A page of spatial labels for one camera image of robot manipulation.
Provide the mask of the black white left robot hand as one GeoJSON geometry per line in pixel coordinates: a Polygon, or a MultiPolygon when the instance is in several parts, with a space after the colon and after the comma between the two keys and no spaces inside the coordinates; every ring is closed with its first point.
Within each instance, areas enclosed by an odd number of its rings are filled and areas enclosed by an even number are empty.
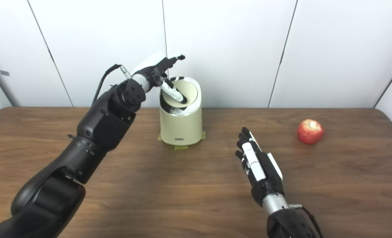
{"type": "Polygon", "coordinates": [[[159,87],[175,101],[186,104],[187,97],[174,86],[167,75],[167,71],[177,61],[185,58],[184,55],[168,58],[164,52],[154,53],[135,68],[131,78],[142,86],[145,93],[148,93],[153,87],[159,87]]]}

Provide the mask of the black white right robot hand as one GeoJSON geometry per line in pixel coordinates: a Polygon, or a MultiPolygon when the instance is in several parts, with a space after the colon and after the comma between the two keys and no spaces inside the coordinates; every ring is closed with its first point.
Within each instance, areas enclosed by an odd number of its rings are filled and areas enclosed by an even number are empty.
{"type": "Polygon", "coordinates": [[[252,132],[243,127],[238,135],[238,150],[235,155],[251,185],[254,201],[263,206],[263,200],[270,194],[284,195],[283,175],[271,153],[262,151],[252,132]]]}

